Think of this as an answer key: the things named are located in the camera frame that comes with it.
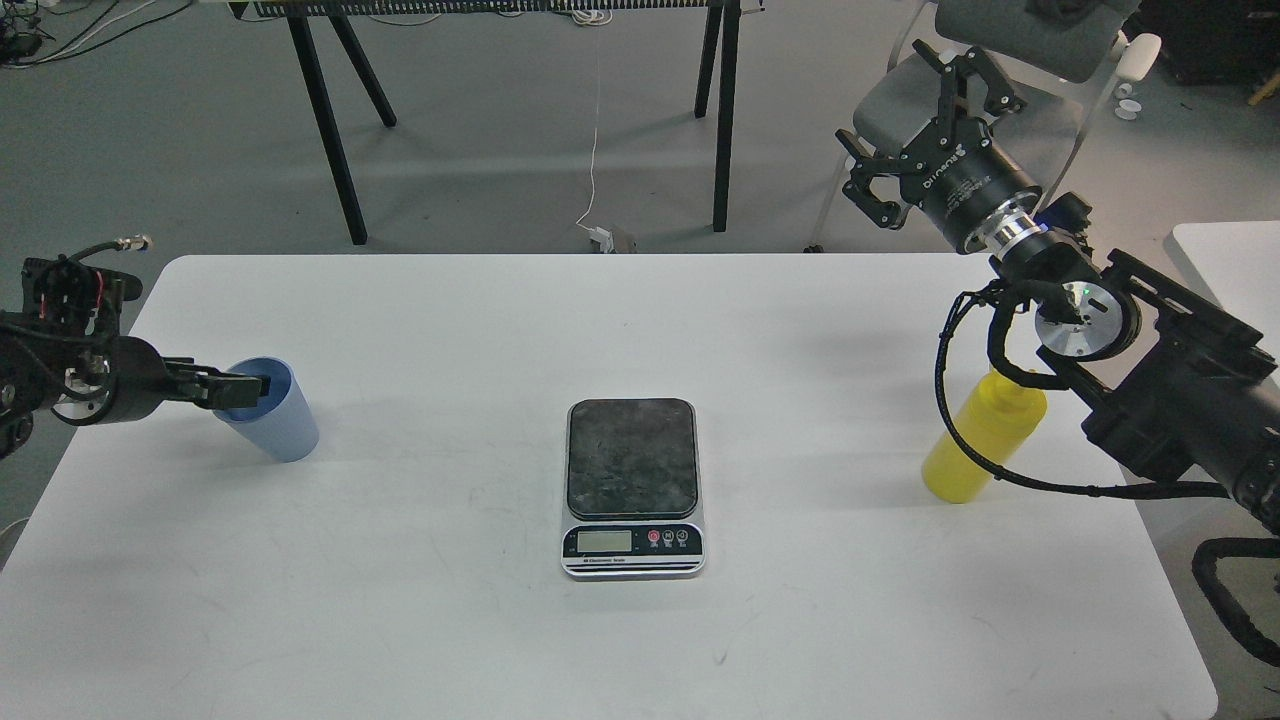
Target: robotic arm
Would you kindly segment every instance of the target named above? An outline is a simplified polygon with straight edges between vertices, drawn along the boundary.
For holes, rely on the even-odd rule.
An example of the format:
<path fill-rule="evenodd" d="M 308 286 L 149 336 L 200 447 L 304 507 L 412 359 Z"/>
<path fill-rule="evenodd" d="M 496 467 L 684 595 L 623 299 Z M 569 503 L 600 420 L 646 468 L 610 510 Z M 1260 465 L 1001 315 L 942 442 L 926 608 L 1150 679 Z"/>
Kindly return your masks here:
<path fill-rule="evenodd" d="M 32 414 L 42 409 L 88 425 L 138 420 L 165 400 L 218 410 L 253 407 L 266 395 L 266 378 L 161 357 L 147 342 L 119 334 L 120 307 L 142 295 L 142 282 L 81 260 L 150 247 L 151 238 L 134 236 L 23 264 L 22 310 L 0 311 L 0 459 L 27 442 Z"/>
<path fill-rule="evenodd" d="M 997 478 L 1034 489 L 1134 500 L 1231 497 L 1280 534 L 1280 393 L 1263 383 L 1276 361 L 1258 348 L 1262 333 L 1123 251 L 1108 255 L 1106 269 L 1097 268 L 1084 236 L 1092 209 L 1078 196 L 1066 193 L 1033 215 L 1042 188 L 1000 149 L 988 122 L 969 113 L 970 78 L 987 85 L 983 110 L 991 117 L 1021 109 L 1012 83 L 980 49 L 943 63 L 923 41 L 913 46 L 941 78 L 937 117 L 897 158 L 867 151 L 847 131 L 836 137 L 854 158 L 844 193 L 877 225 L 899 229 L 915 206 L 956 252 L 992 254 L 997 279 L 956 300 L 938 347 L 934 391 L 960 450 Z M 872 192 L 878 177 L 899 179 L 906 208 Z M 1137 301 L 1156 310 L 1158 341 L 1110 388 L 1083 363 L 1114 357 L 1134 342 Z M 1006 357 L 1014 315 L 1033 304 L 1037 355 L 1052 375 L 1029 373 Z M 1073 391 L 1092 411 L 1082 424 L 1089 442 L 1151 483 L 1098 488 L 1037 480 L 992 462 L 960 437 L 943 372 L 950 338 L 975 305 L 993 307 L 987 341 L 992 365 L 1025 387 Z M 1192 465 L 1215 482 L 1180 480 Z M 1225 557 L 1277 559 L 1280 541 L 1207 541 L 1192 562 L 1231 635 L 1280 666 L 1280 646 L 1254 628 L 1217 580 L 1216 561 Z"/>

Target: black robotic arm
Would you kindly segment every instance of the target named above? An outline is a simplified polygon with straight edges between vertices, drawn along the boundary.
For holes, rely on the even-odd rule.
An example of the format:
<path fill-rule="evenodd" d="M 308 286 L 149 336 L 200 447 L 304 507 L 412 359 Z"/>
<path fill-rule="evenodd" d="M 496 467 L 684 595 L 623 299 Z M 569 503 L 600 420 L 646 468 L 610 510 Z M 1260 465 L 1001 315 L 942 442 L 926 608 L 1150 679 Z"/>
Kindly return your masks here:
<path fill-rule="evenodd" d="M 150 247 L 151 238 L 134 236 L 23 264 L 22 310 L 0 311 L 0 459 L 27 442 L 33 414 L 44 409 L 88 425 L 138 420 L 166 400 L 232 409 L 266 395 L 266 378 L 161 357 L 147 342 L 119 334 L 120 307 L 141 297 L 142 282 L 82 260 Z"/>

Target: table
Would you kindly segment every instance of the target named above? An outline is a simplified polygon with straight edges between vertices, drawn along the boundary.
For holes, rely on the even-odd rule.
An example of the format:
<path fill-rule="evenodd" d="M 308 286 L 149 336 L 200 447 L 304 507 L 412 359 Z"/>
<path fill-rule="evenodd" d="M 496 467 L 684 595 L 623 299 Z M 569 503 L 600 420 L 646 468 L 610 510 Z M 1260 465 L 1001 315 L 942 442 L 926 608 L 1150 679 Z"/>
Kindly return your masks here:
<path fill-rule="evenodd" d="M 0 577 L 0 715 L 1208 717 L 1133 503 L 923 487 L 936 334 L 988 277 L 955 255 L 178 259 L 133 333 L 287 359 L 320 445 L 271 464 L 177 404 L 81 430 Z M 983 337 L 954 343 L 960 393 Z M 698 413 L 705 570 L 573 582 L 568 409 L 652 396 Z M 1121 482 L 1085 414 L 1056 395 L 1014 466 Z"/>
<path fill-rule="evenodd" d="M 1207 291 L 1222 309 L 1263 334 L 1260 347 L 1280 354 L 1275 302 L 1280 291 L 1272 272 L 1280 258 L 1280 220 L 1181 224 L 1167 245 L 1192 290 Z"/>
<path fill-rule="evenodd" d="M 244 13 L 248 3 L 230 3 L 236 17 Z M 338 190 L 342 213 L 347 220 L 351 242 L 365 245 L 369 231 L 365 228 L 364 213 L 356 195 L 356 184 L 347 165 L 347 154 L 342 146 L 338 123 L 333 117 L 329 91 L 325 87 L 320 59 L 316 55 L 315 41 L 311 37 L 310 18 L 326 17 L 342 42 L 347 58 L 356 69 L 360 82 L 365 86 L 369 99 L 378 110 L 385 127 L 396 127 L 396 111 L 387 100 L 378 76 L 374 74 L 365 50 L 356 37 L 347 15 L 352 14 L 393 14 L 393 13 L 493 13 L 513 12 L 563 12 L 568 9 L 650 9 L 650 8 L 707 8 L 707 26 L 703 36 L 701 61 L 698 70 L 698 94 L 694 100 L 694 117 L 707 115 L 710 99 L 712 73 L 716 67 L 717 51 L 721 55 L 719 106 L 716 138 L 716 193 L 713 201 L 712 229 L 724 232 L 728 228 L 728 179 L 730 161 L 733 146 L 733 101 L 737 88 L 737 47 L 739 28 L 744 14 L 741 0 L 296 0 L 259 1 L 253 4 L 259 14 L 287 18 L 293 49 L 302 68 L 302 79 L 307 86 L 311 110 L 316 118 L 320 140 L 329 170 Z M 719 44 L 723 36 L 723 45 Z"/>

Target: gray floor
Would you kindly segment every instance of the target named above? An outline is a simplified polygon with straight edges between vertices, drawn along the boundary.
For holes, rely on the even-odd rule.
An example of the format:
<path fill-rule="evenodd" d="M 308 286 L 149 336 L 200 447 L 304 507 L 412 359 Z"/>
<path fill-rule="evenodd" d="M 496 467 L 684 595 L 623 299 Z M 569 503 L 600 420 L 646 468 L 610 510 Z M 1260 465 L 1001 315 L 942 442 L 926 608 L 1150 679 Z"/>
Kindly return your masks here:
<path fill-rule="evenodd" d="M 200 5 L 84 58 L 0 74 L 0 305 L 18 305 L 23 258 L 132 232 L 151 233 L 157 250 L 108 260 L 148 286 L 186 254 L 584 252 L 573 222 L 590 193 L 598 63 L 599 192 L 588 224 L 626 229 L 643 252 L 795 252 L 810 242 L 835 164 L 832 132 L 882 73 L 905 12 L 896 0 L 771 3 L 744 20 L 721 234 L 709 229 L 714 124 L 690 114 L 700 13 L 622 13 L 600 29 L 552 15 L 454 15 L 419 28 L 358 19 L 399 114 L 393 131 L 317 23 L 372 236 L 357 249 L 284 23 L 237 23 Z M 47 28 L 73 35 L 86 15 Z M 1100 82 L 1065 91 L 1087 97 Z M 1249 109 L 1245 96 L 1156 73 L 1139 87 L 1138 122 L 1101 118 L 1064 184 L 1097 206 L 1101 250 L 1121 246 L 1176 270 L 1161 242 L 1175 224 L 1280 218 L 1280 99 Z M 879 232 L 841 201 L 822 241 L 828 252 L 946 251 L 914 220 Z M 70 438 L 47 415 L 37 423 L 0 465 L 0 527 L 32 511 Z M 1257 528 L 1221 503 L 1144 518 L 1219 688 L 1217 717 L 1280 716 L 1280 673 L 1234 646 L 1188 571 L 1201 539 Z M 1231 570 L 1260 624 L 1280 634 L 1274 573 Z"/>

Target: digital kitchen scale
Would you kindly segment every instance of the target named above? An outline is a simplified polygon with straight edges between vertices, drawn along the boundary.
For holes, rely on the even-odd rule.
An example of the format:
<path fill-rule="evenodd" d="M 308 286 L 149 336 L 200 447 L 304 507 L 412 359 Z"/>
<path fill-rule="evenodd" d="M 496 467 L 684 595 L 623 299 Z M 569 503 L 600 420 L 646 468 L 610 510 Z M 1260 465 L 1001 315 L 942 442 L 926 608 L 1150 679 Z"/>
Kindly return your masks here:
<path fill-rule="evenodd" d="M 568 415 L 561 562 L 576 579 L 676 578 L 703 568 L 694 409 L 584 400 Z"/>

